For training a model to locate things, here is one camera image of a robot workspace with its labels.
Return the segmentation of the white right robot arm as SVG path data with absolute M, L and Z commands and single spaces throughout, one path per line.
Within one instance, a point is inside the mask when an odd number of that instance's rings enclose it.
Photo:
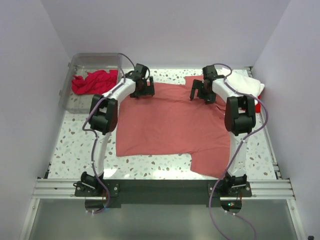
M 224 102 L 224 125 L 230 136 L 229 162 L 212 192 L 218 196 L 233 197 L 247 185 L 246 156 L 248 138 L 256 125 L 255 98 L 232 86 L 228 80 L 233 70 L 226 64 L 228 74 L 218 74 L 214 64 L 202 68 L 203 80 L 193 80 L 190 100 L 197 97 L 206 103 L 214 103 L 216 96 Z

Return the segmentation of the salmon pink t shirt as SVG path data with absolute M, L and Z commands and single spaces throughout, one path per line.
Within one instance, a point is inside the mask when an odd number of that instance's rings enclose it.
M 220 96 L 210 104 L 190 100 L 192 82 L 156 82 L 154 96 L 126 97 L 119 106 L 116 155 L 190 154 L 191 171 L 221 177 L 230 157 L 226 103 Z

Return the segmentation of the clear plastic bin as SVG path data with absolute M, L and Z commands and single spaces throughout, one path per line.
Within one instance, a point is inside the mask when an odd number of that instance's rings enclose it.
M 121 78 L 119 53 L 78 53 L 69 63 L 60 91 L 59 107 L 72 114 L 87 114 L 93 95 L 113 88 Z

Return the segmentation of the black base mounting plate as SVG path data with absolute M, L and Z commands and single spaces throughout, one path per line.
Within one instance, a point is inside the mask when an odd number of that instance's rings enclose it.
M 85 198 L 86 209 L 121 208 L 123 205 L 208 205 L 215 180 L 116 180 L 105 179 L 109 192 L 77 190 L 74 195 Z

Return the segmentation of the crumpled red t shirt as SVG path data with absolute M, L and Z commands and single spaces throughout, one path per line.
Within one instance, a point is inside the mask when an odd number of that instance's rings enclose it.
M 81 75 L 73 75 L 71 89 L 76 95 L 102 95 L 116 86 L 118 70 L 111 69 L 88 72 L 84 78 Z

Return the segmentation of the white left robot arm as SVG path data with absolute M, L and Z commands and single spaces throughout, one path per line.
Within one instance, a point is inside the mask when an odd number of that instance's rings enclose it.
M 92 97 L 89 115 L 82 126 L 84 132 L 94 134 L 90 155 L 92 174 L 82 173 L 82 186 L 76 188 L 78 191 L 86 189 L 92 196 L 108 191 L 103 183 L 104 157 L 111 132 L 118 123 L 119 104 L 128 96 L 138 98 L 154 95 L 154 81 L 150 76 L 150 69 L 137 63 L 133 70 L 122 74 L 121 80 L 111 90 Z

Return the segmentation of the folded white t shirt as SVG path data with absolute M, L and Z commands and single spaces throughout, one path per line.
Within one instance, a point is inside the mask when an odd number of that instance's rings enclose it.
M 230 70 L 223 67 L 217 71 L 220 75 L 226 76 L 226 82 L 233 90 L 236 90 L 238 93 L 245 93 L 259 97 L 265 85 L 259 80 L 249 77 L 244 74 L 244 71 L 233 70 L 230 76 L 227 76 L 230 73 Z

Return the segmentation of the folded red t shirt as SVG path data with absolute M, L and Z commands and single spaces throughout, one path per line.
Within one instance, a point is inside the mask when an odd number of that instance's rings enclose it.
M 257 96 L 256 99 L 254 100 L 255 102 L 255 112 L 260 113 L 261 112 L 261 103 L 258 101 L 261 99 L 261 96 Z

